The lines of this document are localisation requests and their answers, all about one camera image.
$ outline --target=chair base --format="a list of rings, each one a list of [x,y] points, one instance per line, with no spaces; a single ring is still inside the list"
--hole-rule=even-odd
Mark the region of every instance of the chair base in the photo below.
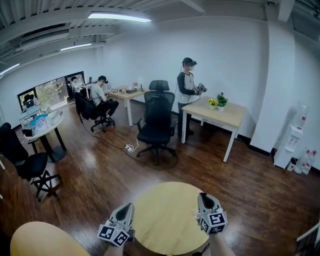
[[[138,154],[136,154],[136,157],[139,158],[141,156],[141,153],[147,152],[147,151],[151,151],[151,150],[155,150],[155,160],[154,160],[154,165],[159,165],[159,149],[161,150],[167,150],[171,153],[172,156],[176,156],[177,153],[174,149],[167,147],[167,146],[162,146],[162,145],[151,145],[141,151],[138,152]]]
[[[53,180],[54,178],[58,178],[59,180],[61,180],[61,176],[59,174],[56,174],[56,175],[50,175],[49,172],[47,170],[44,171],[43,175],[42,176],[39,176],[39,179],[38,180],[33,180],[31,182],[31,185],[35,185],[37,187],[37,192],[36,192],[36,199],[38,200],[38,202],[41,201],[41,199],[39,198],[39,194],[40,194],[40,191],[45,191],[45,192],[48,192],[48,193],[51,193],[54,197],[57,196],[56,192],[54,192],[51,187],[49,187],[47,185],[47,182],[48,181],[51,181]]]
[[[91,132],[94,132],[94,127],[98,126],[98,125],[102,125],[102,131],[105,133],[106,130],[105,130],[105,127],[104,127],[104,124],[108,124],[108,125],[116,125],[116,123],[114,121],[110,122],[108,120],[106,120],[105,117],[100,117],[100,120],[95,120],[94,121],[94,125],[91,127]]]

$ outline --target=white wall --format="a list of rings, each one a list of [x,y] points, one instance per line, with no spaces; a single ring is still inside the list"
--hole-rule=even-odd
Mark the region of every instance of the white wall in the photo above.
[[[139,34],[124,33],[107,41],[106,75],[112,87],[131,85],[143,77],[146,88],[152,80],[167,80],[175,92],[185,57],[198,62],[194,82],[207,87],[206,96],[224,92],[230,102],[247,108],[239,134],[251,138],[266,84],[267,24],[196,17],[164,22]]]
[[[320,45],[301,34],[295,34],[295,72],[291,104],[302,101],[309,105],[303,137],[294,153],[299,157],[304,148],[319,152],[314,167],[320,169]]]
[[[0,107],[5,122],[12,127],[18,126],[21,108],[17,95],[48,81],[84,71],[86,80],[94,79],[103,72],[103,65],[98,65],[96,51],[100,48],[75,50],[23,66],[0,80]]]

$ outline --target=round wooden table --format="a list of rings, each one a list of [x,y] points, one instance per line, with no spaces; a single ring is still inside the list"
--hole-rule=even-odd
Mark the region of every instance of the round wooden table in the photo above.
[[[162,255],[180,255],[202,246],[208,236],[193,213],[198,210],[195,186],[181,182],[160,183],[134,203],[135,238]]]
[[[44,222],[29,222],[19,227],[10,243],[11,256],[90,256],[70,235]]]

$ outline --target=wooden floor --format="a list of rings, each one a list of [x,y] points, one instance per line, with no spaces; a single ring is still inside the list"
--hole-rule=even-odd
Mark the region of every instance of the wooden floor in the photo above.
[[[108,127],[106,133],[98,128],[94,134],[119,148],[135,146],[138,129],[129,127],[123,101],[119,101],[113,116],[116,127]],[[143,105],[132,103],[131,108],[133,119],[143,116]],[[234,141],[224,163],[230,136],[210,125],[192,123],[195,135],[186,144],[181,144],[177,135],[171,138],[169,146],[176,149],[178,164],[169,168],[175,160],[166,154],[162,167],[167,169],[155,169],[149,153],[139,162],[88,134],[75,105],[64,107],[63,112],[59,131],[68,152],[58,163],[47,164],[50,173],[62,177],[57,198],[43,194],[37,202],[36,188],[0,158],[6,166],[5,171],[0,169],[0,194],[4,197],[0,229],[9,236],[24,223],[47,222],[69,233],[91,255],[102,256],[107,246],[96,238],[99,224],[116,207],[168,181],[192,184],[220,200],[229,221],[224,236],[237,256],[293,255],[295,239],[319,220],[320,176],[276,168],[272,158],[248,149],[240,139]],[[84,121],[88,130],[92,124],[92,120]],[[54,132],[48,139],[52,146],[59,144]],[[24,146],[34,153],[30,145]],[[43,151],[40,142],[37,146]],[[130,256],[155,255],[137,242],[127,244],[125,251]]]

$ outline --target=black sleeve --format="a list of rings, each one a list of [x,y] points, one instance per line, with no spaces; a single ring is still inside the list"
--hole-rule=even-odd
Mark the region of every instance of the black sleeve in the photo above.
[[[185,95],[195,95],[195,91],[194,90],[188,90],[186,89],[185,87],[185,73],[181,72],[178,77],[176,78],[177,81],[178,81],[178,87],[179,87],[179,91],[182,93],[182,94],[185,94]]]

